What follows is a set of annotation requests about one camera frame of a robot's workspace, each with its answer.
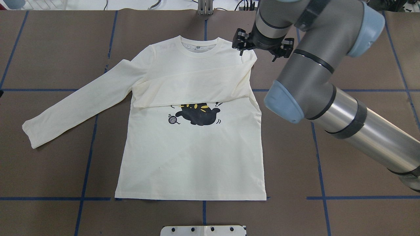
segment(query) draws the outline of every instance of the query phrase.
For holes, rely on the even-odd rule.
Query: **metal bracket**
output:
[[[165,226],[160,236],[246,236],[246,226]]]
[[[213,0],[198,0],[198,14],[212,15],[213,14]]]

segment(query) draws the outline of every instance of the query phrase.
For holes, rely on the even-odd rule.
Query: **shirt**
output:
[[[181,36],[122,60],[26,121],[32,148],[132,91],[117,198],[266,200],[261,111],[249,84],[253,51]]]

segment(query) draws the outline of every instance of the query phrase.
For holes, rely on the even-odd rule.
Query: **light blue plastic cap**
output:
[[[294,124],[304,118],[303,111],[289,91],[277,80],[273,82],[267,96],[265,106],[283,119]]]
[[[353,48],[347,54],[351,57],[358,57],[366,52],[381,34],[385,26],[385,19],[381,14],[370,8],[365,2],[363,3],[363,20],[362,27],[357,36]]]

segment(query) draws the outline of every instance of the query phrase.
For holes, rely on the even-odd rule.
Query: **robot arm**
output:
[[[306,34],[293,50],[285,35],[294,24]],[[344,56],[364,53],[385,21],[358,0],[264,0],[249,34],[238,29],[233,48],[289,57],[265,105],[284,119],[306,118],[363,151],[420,192],[420,142],[329,83]]]

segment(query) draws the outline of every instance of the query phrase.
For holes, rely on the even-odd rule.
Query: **shirt sleeve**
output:
[[[132,61],[122,60],[107,73],[75,91],[37,117],[25,121],[23,131],[37,148],[101,111],[121,102],[132,85],[144,79],[155,57],[150,45]]]

